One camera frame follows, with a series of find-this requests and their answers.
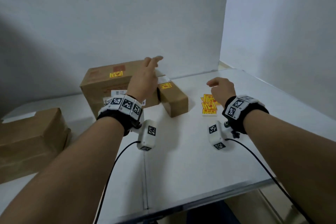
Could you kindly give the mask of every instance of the black cable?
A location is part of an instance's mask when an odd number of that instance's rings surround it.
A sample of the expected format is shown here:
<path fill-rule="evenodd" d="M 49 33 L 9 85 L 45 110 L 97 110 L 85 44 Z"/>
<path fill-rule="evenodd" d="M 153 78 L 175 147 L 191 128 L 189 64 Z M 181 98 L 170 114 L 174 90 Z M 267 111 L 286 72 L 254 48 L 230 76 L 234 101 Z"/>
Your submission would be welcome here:
<path fill-rule="evenodd" d="M 306 212 L 294 201 L 294 199 L 292 199 L 288 193 L 282 188 L 282 186 L 278 183 L 278 181 L 273 177 L 273 175 L 270 173 L 270 171 L 267 170 L 267 168 L 264 166 L 264 164 L 260 161 L 260 159 L 249 149 L 247 148 L 245 145 L 243 145 L 241 142 L 238 142 L 237 140 L 234 139 L 230 139 L 230 138 L 226 138 L 225 141 L 234 141 L 236 143 L 239 143 L 241 146 L 243 146 L 246 150 L 248 150 L 260 163 L 260 165 L 266 170 L 266 172 L 271 176 L 272 180 L 275 182 L 276 185 L 278 185 L 278 187 L 281 189 L 281 191 L 286 195 L 286 197 L 288 197 L 288 199 L 292 202 L 292 204 L 296 207 L 296 209 L 306 218 L 306 220 L 311 223 L 314 224 L 315 222 L 313 222 L 313 220 L 311 218 L 308 217 L 308 215 L 306 214 Z"/>
<path fill-rule="evenodd" d="M 104 192 L 103 192 L 103 195 L 101 197 L 101 201 L 100 201 L 100 205 L 99 205 L 99 209 L 98 209 L 98 212 L 97 212 L 97 217 L 96 217 L 96 220 L 94 222 L 94 224 L 97 224 L 98 222 L 98 218 L 99 218 L 99 215 L 100 215 L 100 211 L 102 210 L 102 206 L 103 206 L 103 201 L 104 201 L 104 197 L 105 197 L 105 193 L 106 193 L 106 189 L 107 189 L 107 185 L 110 181 L 110 177 L 111 177 L 111 174 L 112 174 L 112 171 L 113 171 L 113 168 L 116 164 L 116 162 L 118 161 L 118 158 L 120 157 L 120 155 L 128 148 L 130 147 L 132 144 L 135 144 L 135 143 L 140 143 L 140 141 L 135 141 L 133 143 L 130 143 L 128 146 L 125 147 L 125 149 L 122 150 L 122 152 L 118 155 L 118 157 L 115 159 L 114 161 L 114 164 L 113 164 L 113 167 L 111 169 L 111 172 L 110 172 L 110 175 L 108 176 L 108 179 L 107 179 L 107 182 L 106 182 L 106 185 L 105 185 L 105 188 L 104 188 Z"/>

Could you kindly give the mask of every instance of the floor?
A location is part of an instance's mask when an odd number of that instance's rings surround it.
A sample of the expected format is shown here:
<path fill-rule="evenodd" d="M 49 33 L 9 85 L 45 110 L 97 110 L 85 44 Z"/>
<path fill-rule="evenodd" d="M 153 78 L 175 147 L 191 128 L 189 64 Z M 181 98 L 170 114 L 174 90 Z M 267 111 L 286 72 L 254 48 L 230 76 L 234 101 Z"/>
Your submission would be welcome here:
<path fill-rule="evenodd" d="M 231 68 L 219 62 L 218 70 Z M 241 224 L 303 224 L 306 223 L 302 215 L 288 214 L 291 202 L 273 184 L 265 188 L 225 199 L 230 209 Z M 175 213 L 158 221 L 159 224 L 185 224 L 186 212 Z"/>

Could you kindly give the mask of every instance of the gray wall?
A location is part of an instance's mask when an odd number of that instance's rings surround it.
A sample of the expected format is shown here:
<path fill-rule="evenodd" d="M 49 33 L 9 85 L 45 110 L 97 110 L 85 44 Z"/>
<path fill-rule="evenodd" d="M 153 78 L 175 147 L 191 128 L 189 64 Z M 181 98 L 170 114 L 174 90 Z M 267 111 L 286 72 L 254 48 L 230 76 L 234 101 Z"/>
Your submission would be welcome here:
<path fill-rule="evenodd" d="M 220 60 L 335 119 L 336 0 L 227 0 Z"/>
<path fill-rule="evenodd" d="M 171 78 L 217 69 L 226 0 L 0 0 L 0 114 L 80 93 L 90 67 L 163 55 Z"/>

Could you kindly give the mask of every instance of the forearm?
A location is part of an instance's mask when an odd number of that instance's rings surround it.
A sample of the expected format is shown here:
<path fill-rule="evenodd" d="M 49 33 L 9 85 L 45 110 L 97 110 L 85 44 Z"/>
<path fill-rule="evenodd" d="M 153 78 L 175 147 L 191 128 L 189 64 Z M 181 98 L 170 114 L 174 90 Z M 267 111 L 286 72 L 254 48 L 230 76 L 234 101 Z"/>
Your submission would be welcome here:
<path fill-rule="evenodd" d="M 291 197 L 317 223 L 336 219 L 336 143 L 259 110 L 244 128 Z"/>
<path fill-rule="evenodd" d="M 0 223 L 92 223 L 124 134 L 115 119 L 99 119 L 34 177 Z"/>

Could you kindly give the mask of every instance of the large cardboard box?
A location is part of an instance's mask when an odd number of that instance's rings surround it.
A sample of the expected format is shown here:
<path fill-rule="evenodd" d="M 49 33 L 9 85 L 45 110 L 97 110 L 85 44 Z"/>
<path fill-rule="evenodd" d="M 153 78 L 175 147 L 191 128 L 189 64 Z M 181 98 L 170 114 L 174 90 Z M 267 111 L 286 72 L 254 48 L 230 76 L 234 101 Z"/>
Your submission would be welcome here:
<path fill-rule="evenodd" d="M 89 106 L 97 118 L 103 106 L 103 98 L 111 96 L 111 90 L 127 90 L 128 83 L 143 60 L 90 68 L 80 85 Z M 157 92 L 146 99 L 143 108 L 159 104 Z"/>
<path fill-rule="evenodd" d="M 169 116 L 173 118 L 188 112 L 187 95 L 166 76 L 159 78 L 158 82 L 159 99 Z"/>
<path fill-rule="evenodd" d="M 59 108 L 0 121 L 0 183 L 46 167 L 64 149 L 69 135 Z"/>

